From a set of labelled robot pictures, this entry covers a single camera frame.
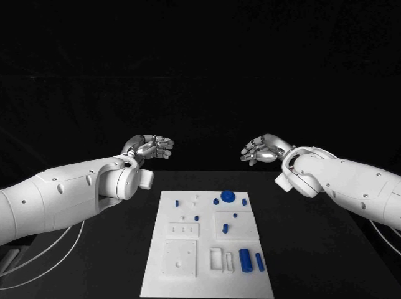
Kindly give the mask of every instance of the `blue cylinder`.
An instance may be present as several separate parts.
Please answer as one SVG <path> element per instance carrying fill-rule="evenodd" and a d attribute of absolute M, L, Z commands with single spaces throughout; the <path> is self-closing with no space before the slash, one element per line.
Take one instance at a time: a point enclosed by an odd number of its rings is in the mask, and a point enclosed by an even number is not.
<path fill-rule="evenodd" d="M 238 255 L 241 256 L 243 272 L 253 272 L 250 250 L 247 248 L 241 249 Z"/>
<path fill-rule="evenodd" d="M 263 272 L 264 271 L 264 266 L 263 266 L 263 261 L 261 261 L 261 255 L 256 254 L 256 258 L 257 258 L 257 263 L 258 263 L 258 269 Z"/>
<path fill-rule="evenodd" d="M 234 199 L 237 198 L 237 196 L 234 195 L 234 193 L 230 190 L 224 190 L 221 193 L 221 199 L 225 202 L 234 202 Z"/>

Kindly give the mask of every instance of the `black table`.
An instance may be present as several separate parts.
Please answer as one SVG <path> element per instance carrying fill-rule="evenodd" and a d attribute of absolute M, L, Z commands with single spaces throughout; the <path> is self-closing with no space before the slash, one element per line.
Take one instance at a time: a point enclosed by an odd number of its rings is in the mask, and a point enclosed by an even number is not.
<path fill-rule="evenodd" d="M 64 263 L 3 298 L 137 298 L 144 279 L 162 190 L 248 191 L 277 299 L 401 298 L 401 286 L 349 213 L 322 193 L 315 199 L 277 186 L 277 172 L 156 171 L 150 191 L 85 222 L 80 243 Z M 77 239 L 65 239 L 6 286 L 36 277 L 61 260 Z M 41 234 L 25 260 L 54 243 L 64 230 Z"/>

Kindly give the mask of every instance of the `white board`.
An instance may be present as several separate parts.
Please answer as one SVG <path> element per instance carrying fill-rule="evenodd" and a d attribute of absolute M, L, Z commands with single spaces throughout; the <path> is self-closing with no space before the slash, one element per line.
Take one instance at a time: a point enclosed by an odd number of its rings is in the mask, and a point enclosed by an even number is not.
<path fill-rule="evenodd" d="M 274 298 L 248 193 L 235 192 L 235 195 L 235 201 L 227 203 L 221 200 L 221 191 L 162 192 L 142 297 Z M 214 204 L 214 198 L 220 199 L 218 205 Z M 243 205 L 243 198 L 247 198 L 247 206 Z M 234 213 L 238 213 L 237 218 L 231 218 Z M 227 234 L 222 233 L 222 221 L 230 222 Z M 186 255 L 188 251 L 192 254 L 194 250 L 186 246 L 194 246 L 194 243 L 196 243 L 196 256 Z M 243 248 L 251 253 L 251 273 L 241 270 L 238 251 Z M 211 249 L 214 259 L 220 251 L 215 249 L 222 251 L 222 270 L 218 270 L 221 266 L 217 265 L 217 260 L 211 266 Z M 258 270 L 256 253 L 263 257 L 264 272 Z M 192 258 L 196 259 L 195 272 Z"/>

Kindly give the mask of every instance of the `blue round button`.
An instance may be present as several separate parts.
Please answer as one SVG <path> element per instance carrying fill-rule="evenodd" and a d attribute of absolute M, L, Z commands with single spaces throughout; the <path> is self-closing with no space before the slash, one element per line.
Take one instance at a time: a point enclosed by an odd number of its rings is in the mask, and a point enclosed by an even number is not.
<path fill-rule="evenodd" d="M 230 190 L 224 190 L 222 193 L 221 193 L 221 199 L 225 201 L 225 202 L 234 202 L 234 199 L 235 199 L 235 195 L 234 193 L 230 191 Z"/>

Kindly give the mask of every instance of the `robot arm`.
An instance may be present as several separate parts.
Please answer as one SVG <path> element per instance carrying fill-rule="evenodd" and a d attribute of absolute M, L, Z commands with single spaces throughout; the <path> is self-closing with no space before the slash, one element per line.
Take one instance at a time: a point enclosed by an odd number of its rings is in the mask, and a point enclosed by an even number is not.
<path fill-rule="evenodd" d="M 341 207 L 401 230 L 401 176 L 339 159 L 321 148 L 289 146 L 266 134 L 248 143 L 241 160 L 273 162 L 277 158 L 283 173 L 276 182 L 284 191 L 295 188 L 310 198 L 326 192 Z"/>
<path fill-rule="evenodd" d="M 0 190 L 0 245 L 68 228 L 129 200 L 139 187 L 150 189 L 153 172 L 140 169 L 143 161 L 169 158 L 173 144 L 144 138 L 121 155 L 48 169 Z"/>

